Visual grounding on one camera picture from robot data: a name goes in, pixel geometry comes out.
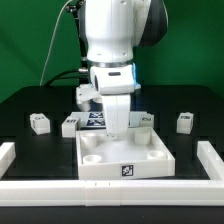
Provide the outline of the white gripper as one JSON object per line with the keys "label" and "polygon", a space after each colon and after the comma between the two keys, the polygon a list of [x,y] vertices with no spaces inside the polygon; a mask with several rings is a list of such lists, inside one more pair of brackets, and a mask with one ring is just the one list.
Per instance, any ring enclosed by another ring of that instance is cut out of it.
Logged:
{"label": "white gripper", "polygon": [[129,127],[131,97],[129,94],[102,97],[106,130],[109,135],[119,136]]}

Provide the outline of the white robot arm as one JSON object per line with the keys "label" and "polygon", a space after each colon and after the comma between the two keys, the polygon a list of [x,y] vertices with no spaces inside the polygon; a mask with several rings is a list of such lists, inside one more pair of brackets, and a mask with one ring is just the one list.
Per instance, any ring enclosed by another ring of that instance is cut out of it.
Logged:
{"label": "white robot arm", "polygon": [[135,46],[157,44],[168,29],[163,0],[86,0],[81,30],[88,44],[90,82],[76,89],[83,111],[91,100],[103,106],[107,133],[124,134],[129,126],[131,94],[140,87],[133,64]]}

